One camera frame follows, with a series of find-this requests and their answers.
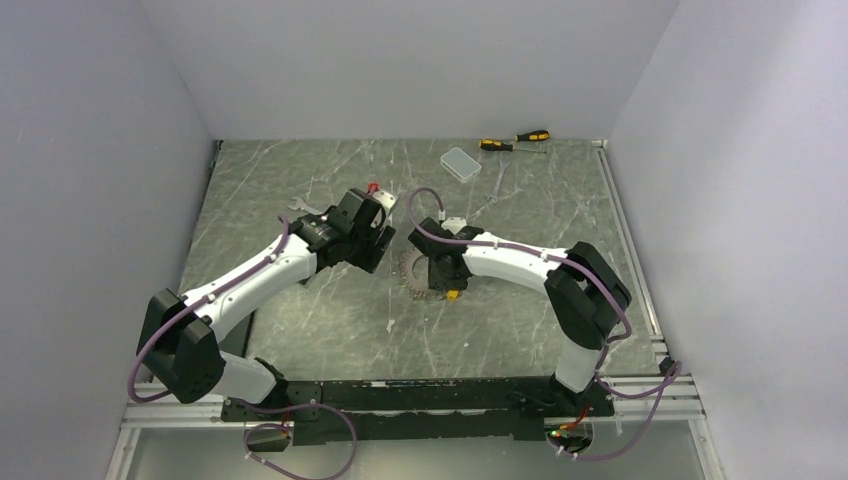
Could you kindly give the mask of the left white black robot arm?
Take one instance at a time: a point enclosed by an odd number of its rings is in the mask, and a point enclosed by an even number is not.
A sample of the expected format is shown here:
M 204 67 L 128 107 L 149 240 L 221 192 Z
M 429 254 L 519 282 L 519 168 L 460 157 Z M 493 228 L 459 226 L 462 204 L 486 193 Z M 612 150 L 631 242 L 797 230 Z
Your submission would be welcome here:
M 183 404 L 208 394 L 234 397 L 264 420 L 288 405 L 289 382 L 269 362 L 222 350 L 221 342 L 273 296 L 340 263 L 372 273 L 395 230 L 388 219 L 398 198 L 349 189 L 336 205 L 294 221 L 281 234 L 219 278 L 149 301 L 132 369 L 146 367 Z

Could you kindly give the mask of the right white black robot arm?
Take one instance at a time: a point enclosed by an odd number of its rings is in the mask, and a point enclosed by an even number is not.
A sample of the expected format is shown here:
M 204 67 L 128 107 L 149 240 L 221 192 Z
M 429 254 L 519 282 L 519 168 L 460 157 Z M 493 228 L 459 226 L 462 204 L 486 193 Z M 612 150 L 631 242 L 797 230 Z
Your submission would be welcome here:
M 464 290 L 474 276 L 490 277 L 547 296 L 565 335 L 553 373 L 551 401 L 574 415 L 590 399 L 589 385 L 603 363 L 612 331 L 623 321 L 632 295 L 591 244 L 546 249 L 500 238 L 481 228 L 452 232 L 431 218 L 408 240 L 429 260 L 428 282 L 436 290 Z

